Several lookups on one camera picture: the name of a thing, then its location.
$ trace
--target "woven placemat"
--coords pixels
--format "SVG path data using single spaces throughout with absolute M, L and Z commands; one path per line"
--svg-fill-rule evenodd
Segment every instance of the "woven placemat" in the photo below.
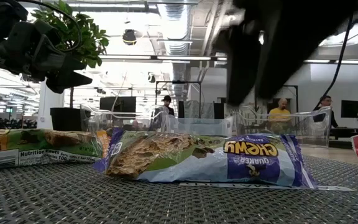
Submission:
M 0 169 L 0 223 L 358 223 L 358 165 L 305 162 L 320 185 L 356 191 L 150 184 L 55 164 Z

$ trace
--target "computer monitor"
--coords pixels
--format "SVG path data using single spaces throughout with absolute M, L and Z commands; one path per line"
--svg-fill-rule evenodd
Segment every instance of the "computer monitor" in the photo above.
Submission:
M 358 118 L 358 101 L 342 100 L 342 118 Z
M 112 105 L 116 97 L 102 97 L 100 98 L 99 109 L 111 111 Z M 135 96 L 120 96 L 114 105 L 114 112 L 135 113 L 136 112 L 136 97 Z M 118 116 L 135 117 L 135 114 L 117 114 Z

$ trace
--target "black plant pot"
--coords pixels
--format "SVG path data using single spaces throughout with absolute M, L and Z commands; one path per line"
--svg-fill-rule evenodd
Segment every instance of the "black plant pot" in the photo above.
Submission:
M 53 130 L 85 131 L 81 128 L 81 110 L 77 108 L 51 108 Z

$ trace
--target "cap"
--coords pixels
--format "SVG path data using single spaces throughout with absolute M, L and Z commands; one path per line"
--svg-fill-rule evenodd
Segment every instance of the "cap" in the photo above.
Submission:
M 171 96 L 164 96 L 164 99 L 162 99 L 161 101 L 169 101 L 169 102 L 171 102 L 172 100 L 171 100 Z

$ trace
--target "man in yellow shirt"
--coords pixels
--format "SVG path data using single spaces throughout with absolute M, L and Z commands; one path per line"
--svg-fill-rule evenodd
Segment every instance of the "man in yellow shirt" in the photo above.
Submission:
M 280 114 L 281 116 L 269 116 L 268 120 L 269 121 L 289 121 L 290 117 L 289 116 L 282 116 L 283 114 L 291 114 L 287 109 L 285 109 L 287 107 L 287 100 L 284 98 L 281 98 L 278 101 L 278 108 L 274 108 L 272 110 L 270 110 L 269 114 Z

